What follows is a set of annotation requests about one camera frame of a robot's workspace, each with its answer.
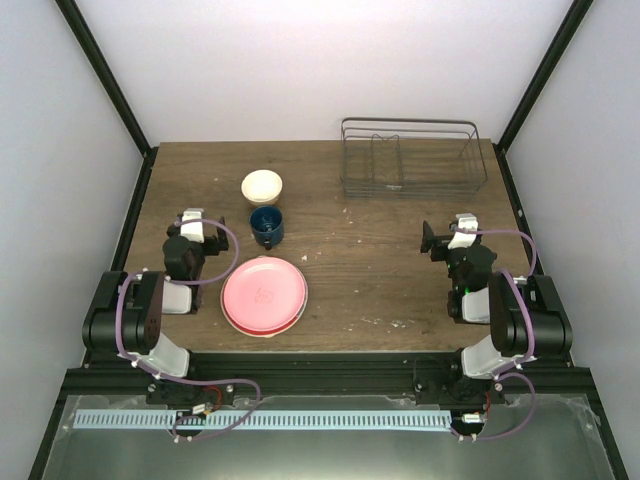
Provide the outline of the cream ceramic bowl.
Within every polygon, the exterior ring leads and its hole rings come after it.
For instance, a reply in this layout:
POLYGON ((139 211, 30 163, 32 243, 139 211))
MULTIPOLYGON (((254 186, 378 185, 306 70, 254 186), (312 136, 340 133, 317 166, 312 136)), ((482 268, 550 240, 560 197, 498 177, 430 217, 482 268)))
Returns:
POLYGON ((253 206, 275 205, 283 189, 279 174, 260 169, 249 173, 241 183, 241 193, 253 206))

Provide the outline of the pink plastic plate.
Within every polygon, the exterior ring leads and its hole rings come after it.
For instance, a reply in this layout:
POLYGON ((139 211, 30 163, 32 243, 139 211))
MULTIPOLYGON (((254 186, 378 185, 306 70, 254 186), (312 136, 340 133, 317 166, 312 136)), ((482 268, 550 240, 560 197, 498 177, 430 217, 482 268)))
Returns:
POLYGON ((302 272, 288 261, 267 256, 237 267, 220 294, 229 324, 245 335, 262 338, 291 328, 304 313, 307 300, 302 272))

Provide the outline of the blue ceramic mug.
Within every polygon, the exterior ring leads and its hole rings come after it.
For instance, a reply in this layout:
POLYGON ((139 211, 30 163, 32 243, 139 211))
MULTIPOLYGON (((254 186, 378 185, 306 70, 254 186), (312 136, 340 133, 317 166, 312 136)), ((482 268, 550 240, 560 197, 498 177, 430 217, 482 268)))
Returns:
POLYGON ((284 238, 282 212, 271 205, 257 207, 249 217, 249 223, 256 242, 266 250, 280 244, 284 238))

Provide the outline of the black wire dish rack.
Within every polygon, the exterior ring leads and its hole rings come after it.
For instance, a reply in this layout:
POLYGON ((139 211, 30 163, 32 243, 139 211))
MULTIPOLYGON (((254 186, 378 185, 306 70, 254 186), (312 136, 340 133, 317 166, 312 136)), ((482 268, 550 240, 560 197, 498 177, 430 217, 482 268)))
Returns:
POLYGON ((340 180, 351 198, 466 200, 488 181, 467 120, 346 117, 340 180))

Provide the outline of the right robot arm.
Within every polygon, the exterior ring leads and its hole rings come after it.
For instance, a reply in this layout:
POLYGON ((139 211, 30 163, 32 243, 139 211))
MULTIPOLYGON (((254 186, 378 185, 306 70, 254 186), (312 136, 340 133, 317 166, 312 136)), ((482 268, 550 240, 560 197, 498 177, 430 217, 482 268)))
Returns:
POLYGON ((481 230, 472 214, 458 214, 449 230, 449 235, 437 235, 424 222, 420 252, 446 265, 451 280, 449 317, 489 327, 487 337, 461 351, 461 367, 444 378, 447 396, 465 403, 479 392, 479 379, 497 379, 539 358, 567 355, 573 331, 553 279, 535 272, 537 249, 529 235, 519 230, 481 230), (525 276, 494 267, 497 254, 482 239, 502 234, 516 235, 529 244, 531 260, 525 276))

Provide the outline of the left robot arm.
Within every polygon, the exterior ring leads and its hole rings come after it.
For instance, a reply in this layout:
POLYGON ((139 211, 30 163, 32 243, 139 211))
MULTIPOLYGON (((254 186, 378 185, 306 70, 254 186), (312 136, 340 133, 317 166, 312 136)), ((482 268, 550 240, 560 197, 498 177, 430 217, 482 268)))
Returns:
POLYGON ((208 223, 201 209, 177 216, 162 246, 162 271, 104 273, 82 328, 88 351, 114 353, 157 378, 171 377, 169 391, 184 404, 203 395, 205 381, 189 369, 189 351, 172 342, 161 323, 164 315, 197 313, 208 283, 201 278, 206 259, 237 243, 224 218, 211 223, 213 235, 205 234, 208 223))

